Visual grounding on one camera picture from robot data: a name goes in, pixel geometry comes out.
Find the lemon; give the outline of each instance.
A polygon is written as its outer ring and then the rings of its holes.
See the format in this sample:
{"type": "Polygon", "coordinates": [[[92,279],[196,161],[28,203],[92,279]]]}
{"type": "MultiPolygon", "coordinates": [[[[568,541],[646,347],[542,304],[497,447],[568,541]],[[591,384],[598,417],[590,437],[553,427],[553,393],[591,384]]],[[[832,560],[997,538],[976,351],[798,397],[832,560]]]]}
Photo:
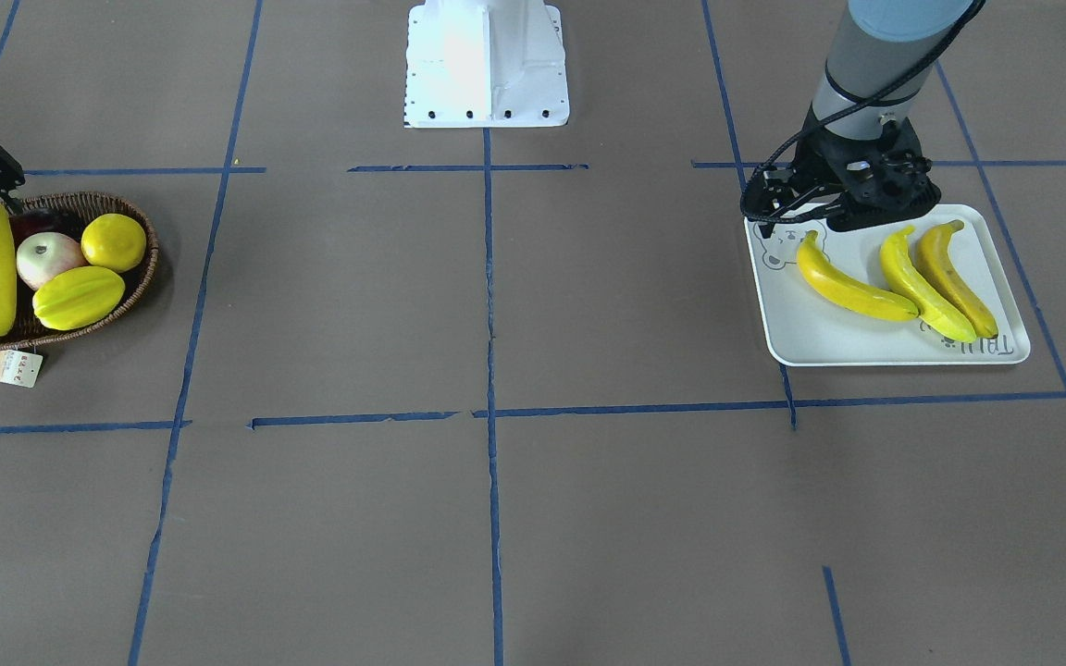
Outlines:
{"type": "Polygon", "coordinates": [[[132,216],[103,214],[81,233],[81,253],[93,265],[126,273],[143,261],[147,232],[132,216]]]}

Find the black cable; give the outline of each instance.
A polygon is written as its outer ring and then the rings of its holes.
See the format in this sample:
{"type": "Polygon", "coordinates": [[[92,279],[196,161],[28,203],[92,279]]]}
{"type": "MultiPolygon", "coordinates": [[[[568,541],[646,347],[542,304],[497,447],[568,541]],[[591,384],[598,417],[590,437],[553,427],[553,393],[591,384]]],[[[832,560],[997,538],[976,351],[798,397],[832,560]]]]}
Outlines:
{"type": "MultiPolygon", "coordinates": [[[[824,130],[825,127],[828,127],[834,123],[837,123],[838,119],[846,117],[847,115],[851,114],[856,114],[858,113],[858,111],[867,109],[867,107],[872,107],[876,104],[877,101],[883,101],[884,97],[886,97],[887,95],[891,95],[893,92],[895,92],[895,90],[904,87],[904,85],[907,84],[907,81],[914,80],[921,71],[926,70],[927,67],[931,67],[932,63],[935,63],[936,60],[939,59],[940,54],[943,53],[943,50],[948,49],[948,47],[951,46],[952,40],[956,38],[958,34],[960,34],[960,30],[964,29],[965,25],[968,25],[968,22],[971,21],[973,17],[978,16],[978,13],[981,12],[982,7],[985,7],[985,0],[973,0],[972,4],[969,4],[969,9],[965,10],[964,14],[960,14],[960,17],[957,18],[956,22],[953,22],[949,32],[944,34],[942,38],[940,38],[940,42],[936,43],[936,46],[932,46],[931,51],[923,54],[922,59],[918,60],[911,67],[907,68],[907,71],[901,74],[901,76],[898,77],[898,79],[891,81],[891,83],[887,84],[884,88],[879,90],[879,92],[875,93],[874,95],[871,95],[870,97],[867,97],[866,100],[858,101],[856,102],[856,104],[852,107],[846,107],[846,109],[838,111],[838,113],[829,114],[829,116],[826,116],[824,119],[821,119],[821,121],[817,123],[817,125],[803,128],[803,130],[797,131],[794,135],[790,136],[788,141],[784,141],[781,147],[775,148],[775,152],[773,152],[773,155],[771,155],[771,157],[768,158],[768,160],[764,161],[764,163],[758,164],[756,168],[754,168],[754,170],[752,172],[752,178],[747,179],[748,186],[756,179],[761,178],[762,173],[764,170],[773,167],[773,165],[775,165],[775,161],[779,159],[779,157],[784,155],[784,151],[790,148],[792,144],[795,144],[796,141],[805,139],[805,136],[812,134],[813,131],[824,130]]],[[[764,224],[798,224],[803,222],[808,222],[810,220],[821,218],[821,216],[824,216],[823,214],[821,214],[822,211],[824,211],[830,205],[830,204],[824,204],[821,207],[815,207],[808,212],[804,212],[804,214],[797,214],[792,216],[754,215],[752,214],[752,212],[747,211],[746,195],[747,195],[747,189],[744,189],[743,194],[740,196],[740,212],[745,216],[747,216],[748,220],[752,220],[754,222],[761,222],[764,224]]]]}

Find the white tray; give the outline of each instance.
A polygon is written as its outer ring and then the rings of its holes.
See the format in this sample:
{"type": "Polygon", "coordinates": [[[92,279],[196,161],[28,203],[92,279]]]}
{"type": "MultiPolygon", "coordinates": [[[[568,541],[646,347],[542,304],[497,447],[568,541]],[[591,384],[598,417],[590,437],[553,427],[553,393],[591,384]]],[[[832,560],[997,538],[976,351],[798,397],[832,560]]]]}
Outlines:
{"type": "Polygon", "coordinates": [[[1031,354],[1028,329],[989,227],[972,208],[938,206],[922,218],[846,232],[830,231],[821,220],[778,224],[766,241],[758,224],[744,220],[744,225],[768,348],[786,366],[1006,366],[1023,362],[1031,354]],[[891,322],[850,312],[817,294],[796,267],[796,245],[805,231],[815,228],[834,265],[886,288],[879,266],[879,245],[886,237],[910,224],[916,228],[910,241],[916,243],[927,228],[953,220],[965,221],[965,228],[952,237],[949,255],[960,277],[994,312],[998,338],[962,344],[919,319],[891,322]]]}

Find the brown basket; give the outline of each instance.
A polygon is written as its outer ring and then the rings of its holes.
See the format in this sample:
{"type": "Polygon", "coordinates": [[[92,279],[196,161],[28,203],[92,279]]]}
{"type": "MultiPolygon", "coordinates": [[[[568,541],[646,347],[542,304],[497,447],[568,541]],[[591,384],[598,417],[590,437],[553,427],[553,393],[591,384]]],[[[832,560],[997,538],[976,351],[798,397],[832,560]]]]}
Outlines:
{"type": "Polygon", "coordinates": [[[135,269],[123,273],[126,291],[123,292],[123,302],[114,308],[101,321],[96,321],[88,326],[75,330],[52,330],[46,328],[35,319],[31,308],[32,291],[22,281],[18,282],[18,307],[16,322],[11,330],[0,338],[1,350],[21,350],[52,344],[52,342],[63,342],[72,338],[80,338],[84,334],[92,334],[102,326],[111,324],[114,320],[126,314],[131,307],[143,296],[156,274],[156,264],[159,261],[159,239],[156,230],[147,218],[147,215],[139,208],[126,199],[115,197],[106,193],[68,193],[68,194],[46,194],[42,197],[21,200],[25,210],[35,210],[35,208],[51,208],[54,211],[63,211],[72,214],[77,220],[76,228],[70,235],[81,239],[81,231],[87,227],[90,222],[102,214],[127,214],[143,225],[147,231],[147,254],[143,261],[135,269]]]}

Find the paper tag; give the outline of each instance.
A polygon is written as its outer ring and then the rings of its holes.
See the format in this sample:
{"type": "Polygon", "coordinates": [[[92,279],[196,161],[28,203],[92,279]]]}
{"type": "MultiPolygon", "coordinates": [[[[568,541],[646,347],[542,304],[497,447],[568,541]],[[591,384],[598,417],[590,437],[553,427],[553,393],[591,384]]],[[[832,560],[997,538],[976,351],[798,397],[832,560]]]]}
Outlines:
{"type": "Polygon", "coordinates": [[[38,354],[20,353],[17,350],[4,351],[0,353],[0,383],[30,389],[35,385],[35,375],[38,375],[38,366],[42,362],[44,357],[38,354]]]}

